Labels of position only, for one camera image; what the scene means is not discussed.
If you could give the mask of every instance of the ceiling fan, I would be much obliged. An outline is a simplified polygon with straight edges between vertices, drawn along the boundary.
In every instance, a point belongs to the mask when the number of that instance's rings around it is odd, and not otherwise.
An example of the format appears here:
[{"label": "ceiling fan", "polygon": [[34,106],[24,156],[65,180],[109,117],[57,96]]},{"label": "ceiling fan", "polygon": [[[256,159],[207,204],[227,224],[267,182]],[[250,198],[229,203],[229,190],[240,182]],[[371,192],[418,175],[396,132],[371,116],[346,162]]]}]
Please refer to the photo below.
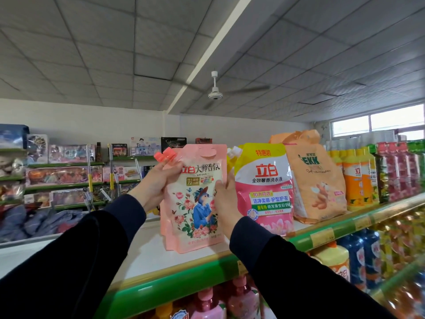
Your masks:
[{"label": "ceiling fan", "polygon": [[[222,98],[223,98],[223,94],[222,94],[222,93],[220,93],[220,91],[218,90],[218,87],[217,87],[217,86],[216,86],[216,84],[215,84],[215,78],[217,78],[217,76],[218,76],[217,71],[212,71],[212,72],[211,72],[211,77],[214,79],[214,86],[213,86],[213,88],[212,88],[212,92],[210,92],[210,93],[208,94],[208,98],[209,98],[209,99],[211,99],[211,101],[210,101],[210,102],[208,102],[208,103],[205,105],[204,110],[208,110],[208,109],[209,109],[209,108],[210,108],[210,107],[214,104],[214,101],[216,101],[216,100],[218,100],[218,99],[222,99]],[[181,80],[173,80],[173,82],[175,82],[175,83],[177,83],[177,84],[180,84],[180,85],[187,86],[187,88],[193,89],[194,91],[198,91],[198,92],[201,92],[201,93],[206,93],[206,91],[205,91],[205,90],[200,89],[200,88],[198,88],[198,87],[196,87],[196,86],[193,86],[193,85],[187,84],[187,83],[186,83],[186,82],[184,82],[184,81],[181,81]],[[241,88],[241,89],[238,89],[238,90],[235,90],[235,91],[228,91],[228,92],[226,92],[225,94],[226,94],[226,95],[239,95],[239,94],[253,93],[253,92],[258,92],[258,91],[267,91],[267,90],[269,90],[269,89],[270,89],[270,86],[269,86],[269,85],[265,85],[265,86],[257,86],[257,87]]]}]

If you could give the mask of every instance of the person's right hand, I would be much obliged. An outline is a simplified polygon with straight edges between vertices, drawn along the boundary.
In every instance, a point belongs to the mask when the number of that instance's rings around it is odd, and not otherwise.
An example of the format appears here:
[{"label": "person's right hand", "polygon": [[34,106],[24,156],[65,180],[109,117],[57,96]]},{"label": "person's right hand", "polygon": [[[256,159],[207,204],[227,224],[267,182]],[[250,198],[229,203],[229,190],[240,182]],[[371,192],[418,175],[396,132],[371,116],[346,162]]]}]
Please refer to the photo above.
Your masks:
[{"label": "person's right hand", "polygon": [[215,183],[214,206],[218,214],[218,222],[223,233],[228,239],[232,234],[238,220],[242,218],[241,213],[238,211],[238,197],[236,196],[235,176],[233,173],[227,175],[227,184],[224,186],[223,182],[218,180]]}]

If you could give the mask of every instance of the sleeve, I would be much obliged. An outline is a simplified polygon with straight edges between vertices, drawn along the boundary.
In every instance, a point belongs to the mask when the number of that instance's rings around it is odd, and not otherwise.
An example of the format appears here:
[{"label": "sleeve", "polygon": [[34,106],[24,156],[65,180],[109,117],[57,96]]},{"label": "sleeve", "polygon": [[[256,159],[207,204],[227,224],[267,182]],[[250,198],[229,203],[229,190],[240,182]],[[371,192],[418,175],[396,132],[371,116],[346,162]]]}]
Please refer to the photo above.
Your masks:
[{"label": "sleeve", "polygon": [[146,218],[130,195],[106,209],[86,215],[0,280],[4,318],[93,317]]},{"label": "sleeve", "polygon": [[330,268],[264,231],[243,217],[232,232],[230,250],[245,265],[277,318],[287,317],[288,307],[300,307],[305,318],[396,319]]}]

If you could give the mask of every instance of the orange bag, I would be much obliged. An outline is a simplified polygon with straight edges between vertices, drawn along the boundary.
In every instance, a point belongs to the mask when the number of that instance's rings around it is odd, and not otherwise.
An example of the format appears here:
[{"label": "orange bag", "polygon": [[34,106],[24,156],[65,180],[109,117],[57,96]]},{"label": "orange bag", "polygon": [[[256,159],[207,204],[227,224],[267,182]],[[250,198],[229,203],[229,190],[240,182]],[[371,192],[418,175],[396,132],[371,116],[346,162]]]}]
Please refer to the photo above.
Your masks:
[{"label": "orange bag", "polygon": [[269,143],[283,143],[294,182],[295,218],[315,224],[347,212],[341,168],[319,144],[316,130],[272,135]]}]

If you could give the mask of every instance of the person's left hand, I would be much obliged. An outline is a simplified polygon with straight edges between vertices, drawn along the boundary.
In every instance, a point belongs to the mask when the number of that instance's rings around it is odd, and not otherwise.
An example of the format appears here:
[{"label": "person's left hand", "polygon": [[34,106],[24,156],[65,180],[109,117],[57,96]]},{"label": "person's left hand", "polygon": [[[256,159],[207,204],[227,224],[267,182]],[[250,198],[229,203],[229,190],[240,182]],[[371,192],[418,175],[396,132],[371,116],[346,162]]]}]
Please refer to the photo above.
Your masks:
[{"label": "person's left hand", "polygon": [[178,162],[169,169],[163,169],[167,160],[158,163],[142,179],[142,181],[128,194],[136,198],[142,205],[145,212],[154,209],[164,198],[164,187],[170,179],[177,176],[182,171],[183,163]]}]

